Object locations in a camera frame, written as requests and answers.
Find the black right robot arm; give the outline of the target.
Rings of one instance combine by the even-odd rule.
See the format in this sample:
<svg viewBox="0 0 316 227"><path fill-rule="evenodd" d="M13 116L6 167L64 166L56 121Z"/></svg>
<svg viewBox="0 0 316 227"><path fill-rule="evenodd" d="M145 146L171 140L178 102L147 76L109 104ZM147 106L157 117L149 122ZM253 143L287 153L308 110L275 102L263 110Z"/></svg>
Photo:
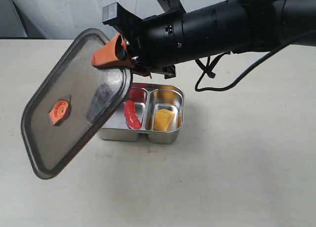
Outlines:
<svg viewBox="0 0 316 227"><path fill-rule="evenodd" d="M316 43L316 0L226 0L191 12L180 0L157 1L163 14L145 19L119 3L103 8L117 34L92 55L94 67L173 78L176 64L207 56Z"/></svg>

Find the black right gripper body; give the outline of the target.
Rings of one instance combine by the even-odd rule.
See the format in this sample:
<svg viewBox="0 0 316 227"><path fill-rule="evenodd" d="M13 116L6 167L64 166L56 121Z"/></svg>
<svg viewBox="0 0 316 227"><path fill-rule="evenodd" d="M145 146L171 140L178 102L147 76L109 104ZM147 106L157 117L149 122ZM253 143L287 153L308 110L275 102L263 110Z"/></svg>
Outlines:
<svg viewBox="0 0 316 227"><path fill-rule="evenodd" d="M120 33L126 43L128 64L147 67L151 74L176 76L176 53L183 45L180 0L157 0L163 14L144 19L129 12L118 2L103 7L102 22Z"/></svg>

